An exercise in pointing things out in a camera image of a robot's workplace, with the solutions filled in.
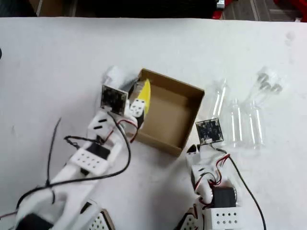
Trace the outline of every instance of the perforated plate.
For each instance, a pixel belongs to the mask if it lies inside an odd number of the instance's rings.
[[[102,175],[108,167],[106,160],[82,148],[71,157],[70,162],[79,165],[96,176]]]
[[[111,230],[106,224],[104,216],[99,213],[96,219],[90,224],[88,230]]]
[[[105,111],[99,111],[88,129],[105,139],[114,128],[114,121]]]
[[[241,229],[243,223],[241,217],[241,207],[223,207],[205,209],[205,219],[207,229]]]
[[[130,106],[130,111],[134,117],[140,117],[143,114],[145,108],[145,101],[140,99],[135,99]]]
[[[195,230],[197,228],[197,220],[193,215],[187,215],[180,230]]]

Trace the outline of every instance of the brown cardboard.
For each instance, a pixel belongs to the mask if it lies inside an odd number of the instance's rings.
[[[139,77],[141,81],[149,79],[151,100],[137,140],[179,156],[194,125],[204,90],[147,69],[142,69]]]

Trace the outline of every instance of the white table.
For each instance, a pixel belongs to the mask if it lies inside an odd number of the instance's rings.
[[[74,149],[62,138],[85,135],[102,73],[118,65],[148,68],[199,87],[226,77],[232,95],[246,96],[264,65],[288,74],[288,90],[264,111],[267,148],[234,153],[269,230],[305,229],[307,179],[307,24],[213,20],[83,18],[0,19],[0,213],[46,180],[47,152],[62,117],[54,176]],[[197,141],[192,132],[189,145]],[[132,145],[128,170],[101,182],[93,195],[118,230],[173,229],[195,198],[183,156]],[[125,164],[127,153],[114,170]],[[261,229],[252,200],[250,227]],[[13,218],[0,221],[0,229]]]

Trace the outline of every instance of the black cable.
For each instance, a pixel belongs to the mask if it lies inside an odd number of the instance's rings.
[[[47,162],[47,180],[46,180],[46,186],[50,185],[50,161],[51,161],[51,153],[53,150],[53,144],[54,144],[54,140],[56,138],[56,134],[57,134],[57,129],[59,126],[59,123],[61,121],[61,118],[59,118],[56,126],[53,129],[53,134],[52,134],[52,139],[51,139],[51,144],[50,144],[50,149],[49,149],[49,154],[48,154],[48,162]]]
[[[74,180],[68,180],[68,181],[61,181],[61,182],[57,182],[57,183],[53,183],[53,184],[50,184],[49,187],[54,187],[54,186],[59,186],[59,185],[63,185],[63,184],[70,184],[70,183],[75,183],[75,182],[83,182],[83,181],[94,181],[94,180],[101,180],[101,179],[105,179],[105,178],[109,178],[109,177],[113,177],[113,176],[117,176],[121,173],[123,173],[130,165],[130,161],[131,161],[131,149],[130,149],[130,144],[129,144],[129,141],[124,133],[124,131],[121,129],[121,127],[119,126],[119,124],[116,122],[116,119],[112,116],[111,113],[108,112],[108,115],[113,119],[116,127],[119,129],[120,133],[122,134],[123,138],[125,139],[125,142],[126,142],[126,145],[127,145],[127,149],[128,149],[128,161],[127,161],[127,164],[126,166],[117,171],[117,172],[114,172],[114,173],[111,173],[111,174],[107,174],[107,175],[103,175],[103,176],[97,176],[97,177],[90,177],[90,178],[81,178],[81,179],[74,179]],[[21,202],[23,201],[23,199],[25,199],[27,196],[29,196],[30,194],[34,193],[34,192],[37,192],[37,191],[40,191],[40,190],[43,190],[43,189],[46,189],[47,187],[46,186],[42,186],[42,187],[37,187],[37,188],[34,188],[28,192],[26,192],[25,194],[23,194],[18,202],[17,202],[17,206],[16,206],[16,209],[19,208],[19,205],[21,204]]]
[[[67,143],[74,146],[76,149],[79,149],[80,146],[78,145],[77,142],[72,142],[70,139],[90,141],[90,142],[96,143],[98,145],[104,144],[104,141],[101,138],[99,138],[98,140],[94,140],[94,139],[82,138],[82,137],[78,137],[78,136],[66,136],[66,137],[64,137],[64,140],[66,140]]]
[[[227,151],[225,151],[224,149],[215,148],[215,147],[213,147],[212,144],[210,144],[210,146],[211,146],[211,148],[213,148],[213,149],[216,150],[216,151],[219,151],[219,152],[222,152],[222,153],[224,153],[224,154],[227,154]],[[238,175],[239,175],[241,181],[243,182],[243,184],[244,184],[245,188],[247,189],[248,193],[250,194],[251,198],[253,198],[253,200],[254,200],[254,202],[255,202],[257,208],[258,208],[258,211],[259,211],[259,213],[260,213],[261,219],[262,219],[263,229],[266,230],[266,229],[267,229],[267,226],[266,226],[266,224],[265,224],[264,215],[263,215],[263,212],[262,212],[262,210],[261,210],[261,208],[260,208],[260,205],[258,204],[258,202],[257,202],[256,198],[254,197],[253,193],[250,191],[250,189],[248,188],[247,184],[245,183],[245,181],[244,181],[244,179],[243,179],[243,177],[242,177],[242,175],[241,175],[241,173],[240,173],[238,167],[236,166],[236,163],[234,162],[234,160],[233,160],[230,156],[229,156],[229,159],[230,159],[230,161],[232,162],[234,168],[236,169],[236,172],[238,173]]]

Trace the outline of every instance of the black circuit board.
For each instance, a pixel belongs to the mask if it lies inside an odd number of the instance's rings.
[[[196,122],[196,128],[201,145],[224,141],[218,118]]]
[[[123,116],[125,113],[127,97],[127,92],[103,85],[101,94],[101,108],[109,107],[113,113]]]

